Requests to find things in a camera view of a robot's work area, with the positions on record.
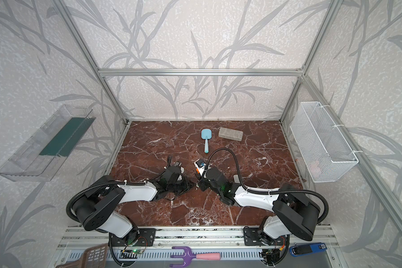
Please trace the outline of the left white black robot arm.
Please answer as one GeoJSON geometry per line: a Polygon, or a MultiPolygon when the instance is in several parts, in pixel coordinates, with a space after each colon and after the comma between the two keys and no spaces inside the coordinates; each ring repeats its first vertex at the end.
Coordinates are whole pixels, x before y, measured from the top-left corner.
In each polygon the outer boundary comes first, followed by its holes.
{"type": "Polygon", "coordinates": [[[162,173],[143,182],[119,181],[105,175],[73,196],[66,206],[66,213],[86,231],[100,230],[120,239],[128,238],[137,235],[138,228],[126,216],[116,212],[118,205],[159,201],[170,193],[178,197],[194,186],[194,182],[184,175],[180,162],[169,164],[162,173]]]}

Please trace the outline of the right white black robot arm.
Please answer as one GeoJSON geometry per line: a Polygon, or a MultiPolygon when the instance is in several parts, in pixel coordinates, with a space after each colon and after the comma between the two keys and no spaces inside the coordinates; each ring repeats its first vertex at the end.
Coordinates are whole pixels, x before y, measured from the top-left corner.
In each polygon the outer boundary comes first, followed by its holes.
{"type": "Polygon", "coordinates": [[[294,235],[301,240],[313,240],[318,224],[320,207],[291,185],[262,190],[244,189],[239,182],[230,182],[216,167],[196,164],[198,186],[202,191],[211,189],[226,205],[260,208],[273,212],[265,217],[257,230],[256,240],[271,245],[281,236],[294,235]]]}

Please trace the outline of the light blue small spatula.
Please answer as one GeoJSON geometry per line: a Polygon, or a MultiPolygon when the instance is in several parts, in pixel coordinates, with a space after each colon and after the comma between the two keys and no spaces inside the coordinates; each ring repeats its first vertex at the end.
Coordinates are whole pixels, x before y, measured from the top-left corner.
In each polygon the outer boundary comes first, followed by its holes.
{"type": "Polygon", "coordinates": [[[206,154],[209,153],[209,144],[208,140],[212,138],[212,130],[205,128],[201,131],[201,138],[204,140],[204,152],[206,154]]]}

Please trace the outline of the purple pink garden fork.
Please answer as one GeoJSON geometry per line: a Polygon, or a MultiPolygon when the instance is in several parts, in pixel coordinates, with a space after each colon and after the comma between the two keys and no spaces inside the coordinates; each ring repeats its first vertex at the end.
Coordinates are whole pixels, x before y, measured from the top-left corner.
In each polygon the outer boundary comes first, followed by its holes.
{"type": "Polygon", "coordinates": [[[219,261],[221,259],[221,254],[219,252],[214,253],[194,253],[190,247],[187,246],[173,246],[173,250],[183,250],[182,255],[171,255],[171,258],[182,259],[181,264],[170,264],[170,268],[186,268],[189,266],[193,259],[197,260],[212,260],[219,261]]]}

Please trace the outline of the brown plastic basket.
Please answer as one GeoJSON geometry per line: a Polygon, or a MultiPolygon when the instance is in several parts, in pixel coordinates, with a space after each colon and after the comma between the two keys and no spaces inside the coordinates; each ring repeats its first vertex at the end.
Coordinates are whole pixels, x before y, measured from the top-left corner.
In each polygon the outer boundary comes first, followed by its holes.
{"type": "Polygon", "coordinates": [[[108,245],[101,244],[86,249],[82,256],[68,264],[58,265],[57,268],[105,268],[108,254],[108,245]]]}

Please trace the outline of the blue black device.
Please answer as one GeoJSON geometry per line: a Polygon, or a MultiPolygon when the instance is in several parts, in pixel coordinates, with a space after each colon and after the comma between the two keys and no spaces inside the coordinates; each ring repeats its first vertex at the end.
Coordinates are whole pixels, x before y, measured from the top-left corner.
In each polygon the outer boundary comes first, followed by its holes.
{"type": "Polygon", "coordinates": [[[293,257],[311,255],[314,253],[325,252],[327,246],[325,243],[309,243],[304,245],[291,246],[289,248],[289,253],[293,257]]]}

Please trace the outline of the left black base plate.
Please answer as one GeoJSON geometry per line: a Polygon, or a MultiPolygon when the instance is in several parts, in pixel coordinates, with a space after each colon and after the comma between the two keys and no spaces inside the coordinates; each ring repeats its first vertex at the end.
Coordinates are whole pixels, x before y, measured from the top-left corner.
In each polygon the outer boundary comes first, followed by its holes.
{"type": "Polygon", "coordinates": [[[152,247],[156,235],[155,228],[135,228],[123,238],[109,233],[109,245],[112,247],[139,246],[152,247]]]}

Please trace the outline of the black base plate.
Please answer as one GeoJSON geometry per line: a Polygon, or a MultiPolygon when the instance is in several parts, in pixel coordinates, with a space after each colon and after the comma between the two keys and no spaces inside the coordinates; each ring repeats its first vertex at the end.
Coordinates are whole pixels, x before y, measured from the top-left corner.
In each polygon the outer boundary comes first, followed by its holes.
{"type": "Polygon", "coordinates": [[[245,246],[274,246],[282,247],[285,245],[284,237],[272,239],[266,234],[261,234],[256,227],[245,226],[243,228],[243,240],[245,246]]]}
{"type": "Polygon", "coordinates": [[[155,228],[135,228],[123,238],[109,233],[109,245],[112,247],[139,246],[152,247],[156,235],[155,228]]]}

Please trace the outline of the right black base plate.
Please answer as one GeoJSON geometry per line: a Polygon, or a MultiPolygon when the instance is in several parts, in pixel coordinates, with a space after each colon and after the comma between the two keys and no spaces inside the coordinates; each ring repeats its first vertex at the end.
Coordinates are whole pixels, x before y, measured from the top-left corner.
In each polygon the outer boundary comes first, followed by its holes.
{"type": "Polygon", "coordinates": [[[256,227],[245,226],[243,228],[243,240],[245,246],[274,246],[282,247],[285,245],[284,237],[272,239],[266,234],[261,234],[256,227]]]}

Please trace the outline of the clear wall shelf green mat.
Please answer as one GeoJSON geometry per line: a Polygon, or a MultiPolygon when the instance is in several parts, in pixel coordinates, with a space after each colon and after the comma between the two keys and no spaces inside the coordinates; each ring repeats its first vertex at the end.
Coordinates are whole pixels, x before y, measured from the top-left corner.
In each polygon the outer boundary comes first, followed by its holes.
{"type": "Polygon", "coordinates": [[[62,105],[1,167],[13,182],[49,182],[96,117],[91,108],[62,105]]]}

